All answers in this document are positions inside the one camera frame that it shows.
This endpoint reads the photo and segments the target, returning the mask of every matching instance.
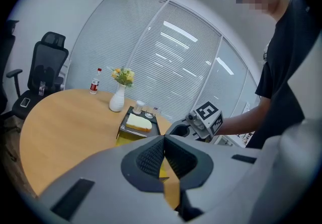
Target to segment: white wall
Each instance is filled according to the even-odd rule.
[[[255,60],[254,56],[251,54],[250,49],[245,45],[244,41],[240,38],[240,35],[238,35],[235,29],[233,29],[233,27],[220,14],[218,14],[214,8],[209,7],[202,0],[172,0],[172,1],[191,9],[196,14],[206,19],[214,27],[216,27],[224,35],[224,37],[227,38],[227,40],[237,49],[240,56],[243,58],[244,62],[247,64],[248,68],[250,69],[250,72],[252,73],[255,82],[258,84],[260,75],[261,75],[260,65]]]
[[[16,41],[11,51],[5,73],[21,68],[19,84],[21,93],[27,82],[35,43],[48,32],[66,36],[65,48],[71,53],[85,22],[96,8],[97,0],[19,0],[9,19],[19,20],[14,31]],[[4,89],[11,110],[17,99],[14,80],[4,76]]]

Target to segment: chair headrest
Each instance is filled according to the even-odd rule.
[[[54,33],[54,32],[47,32],[42,37],[41,42],[64,48],[65,39],[66,37],[61,34]]]

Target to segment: round wooden table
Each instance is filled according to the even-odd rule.
[[[125,99],[123,110],[116,113],[108,106],[112,96],[66,90],[46,97],[29,113],[20,136],[20,157],[37,195],[88,156],[115,146],[120,123],[135,101]],[[157,122],[161,134],[171,125],[160,116]]]

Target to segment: man's hand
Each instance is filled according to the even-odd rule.
[[[270,104],[271,99],[262,97],[256,108],[236,117],[225,118],[216,135],[242,134],[256,131],[262,124]]]

